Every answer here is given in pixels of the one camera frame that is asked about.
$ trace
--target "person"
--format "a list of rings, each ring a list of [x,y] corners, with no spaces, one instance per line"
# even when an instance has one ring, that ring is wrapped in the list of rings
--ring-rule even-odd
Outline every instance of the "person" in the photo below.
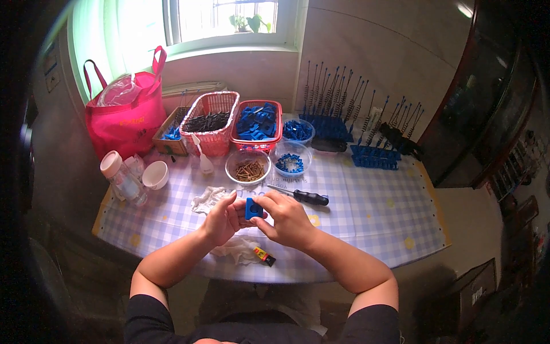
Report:
[[[342,335],[336,343],[399,343],[398,286],[392,271],[380,260],[314,227],[300,203],[270,191],[255,196],[273,218],[244,219],[246,201],[233,191],[222,198],[194,232],[146,256],[136,268],[126,311],[126,343],[323,343],[315,331],[292,321],[254,321],[233,317],[199,326],[187,336],[174,333],[166,289],[185,275],[214,247],[223,245],[245,227],[258,227],[269,239],[309,255],[322,264],[347,291],[356,294]]]

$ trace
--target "black shirt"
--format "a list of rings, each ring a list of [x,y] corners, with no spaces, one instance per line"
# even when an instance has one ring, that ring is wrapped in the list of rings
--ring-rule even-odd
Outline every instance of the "black shirt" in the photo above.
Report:
[[[157,299],[135,295],[126,311],[125,343],[192,344],[213,338],[241,344],[317,344],[324,343],[317,333],[292,324],[219,323],[200,326],[187,336],[174,333],[170,313]],[[388,305],[372,305],[352,314],[338,344],[399,343],[397,311]]]

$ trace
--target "potted plant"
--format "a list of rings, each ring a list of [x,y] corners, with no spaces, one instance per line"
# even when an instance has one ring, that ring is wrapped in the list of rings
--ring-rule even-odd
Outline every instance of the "potted plant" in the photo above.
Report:
[[[250,30],[246,29],[248,24],[242,15],[232,15],[229,17],[229,21],[231,22],[231,25],[235,27],[235,32],[250,32]]]
[[[271,31],[271,23],[264,23],[262,17],[259,14],[255,14],[254,17],[243,17],[242,15],[232,15],[229,17],[231,25],[235,27],[235,32],[250,32],[246,27],[250,27],[252,32],[258,33],[260,31],[260,26],[263,24],[267,33]]]

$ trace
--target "window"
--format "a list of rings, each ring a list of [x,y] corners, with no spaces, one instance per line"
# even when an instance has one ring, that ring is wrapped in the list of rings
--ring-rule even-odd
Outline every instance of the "window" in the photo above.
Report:
[[[297,3],[298,0],[77,0],[67,29],[69,55],[82,100],[86,103],[90,98],[83,73],[87,59],[96,62],[110,83],[124,73],[150,67],[152,52],[159,45],[165,47],[169,56],[215,47],[294,46]],[[94,75],[91,84],[93,97],[100,92],[101,84]]]
[[[164,0],[169,53],[239,45],[294,45],[296,0]]]

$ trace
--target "checkered tablecloth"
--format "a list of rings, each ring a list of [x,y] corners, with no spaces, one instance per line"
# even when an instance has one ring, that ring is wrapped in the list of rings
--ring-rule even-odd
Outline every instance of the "checkered tablecloth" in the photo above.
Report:
[[[327,207],[304,204],[311,223],[396,267],[424,258],[450,245],[441,211],[423,165],[403,157],[398,171],[355,167],[350,153],[313,152],[313,164],[299,179],[286,179],[272,171],[262,185],[243,190],[224,171],[226,158],[212,159],[215,173],[204,177],[196,156],[176,157],[153,151],[146,163],[163,160],[169,167],[168,184],[150,191],[148,203],[136,208],[107,191],[92,232],[106,242],[135,255],[148,253],[199,227],[206,215],[191,211],[191,199],[207,186],[237,189],[246,198],[270,190],[271,183],[290,190],[326,195]],[[267,220],[273,224],[271,217]],[[269,240],[258,228],[239,231],[261,243],[277,261],[235,265],[231,256],[212,254],[193,273],[217,279],[265,283],[328,282],[333,277],[304,253]]]

